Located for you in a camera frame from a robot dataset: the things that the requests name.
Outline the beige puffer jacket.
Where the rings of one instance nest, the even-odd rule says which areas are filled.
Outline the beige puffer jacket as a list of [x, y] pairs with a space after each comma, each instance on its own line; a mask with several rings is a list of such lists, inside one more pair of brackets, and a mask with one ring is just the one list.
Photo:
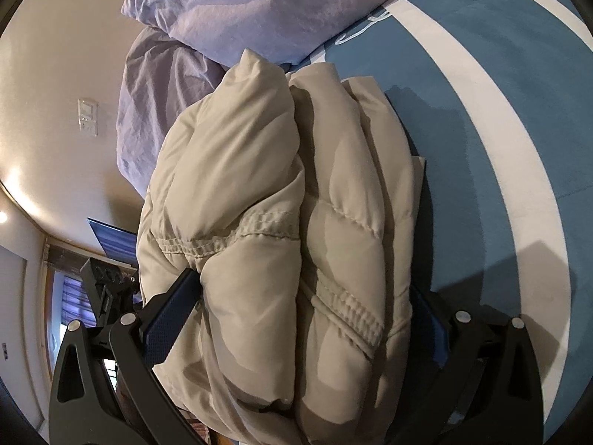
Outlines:
[[156, 375], [246, 444], [381, 444], [407, 362], [421, 184], [370, 76], [252, 51], [165, 137], [138, 233], [144, 299], [198, 271]]

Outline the white wall socket panel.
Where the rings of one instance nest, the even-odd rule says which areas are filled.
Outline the white wall socket panel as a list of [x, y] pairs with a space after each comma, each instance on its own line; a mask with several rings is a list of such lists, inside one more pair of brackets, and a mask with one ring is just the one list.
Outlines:
[[92, 99], [77, 101], [79, 130], [91, 137], [99, 135], [99, 104]]

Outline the black flat television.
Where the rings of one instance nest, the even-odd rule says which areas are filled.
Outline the black flat television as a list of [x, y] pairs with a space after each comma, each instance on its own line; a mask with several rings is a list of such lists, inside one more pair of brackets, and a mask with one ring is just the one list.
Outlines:
[[137, 235], [96, 219], [87, 220], [107, 258], [137, 267]]

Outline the blue white striped bedsheet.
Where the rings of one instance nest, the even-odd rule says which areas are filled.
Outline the blue white striped bedsheet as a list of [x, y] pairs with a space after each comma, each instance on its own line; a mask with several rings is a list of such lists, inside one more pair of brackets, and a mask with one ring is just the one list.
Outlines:
[[570, 0], [386, 0], [291, 68], [370, 75], [422, 161], [410, 295], [519, 317], [541, 444], [592, 419], [592, 35]]

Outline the lavender pillow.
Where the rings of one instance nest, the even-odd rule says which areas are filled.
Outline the lavender pillow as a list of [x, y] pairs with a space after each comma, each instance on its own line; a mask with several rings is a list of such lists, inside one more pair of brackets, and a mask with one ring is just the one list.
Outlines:
[[166, 134], [188, 106], [212, 93], [226, 68], [153, 27], [125, 61], [117, 108], [117, 167], [144, 197]]

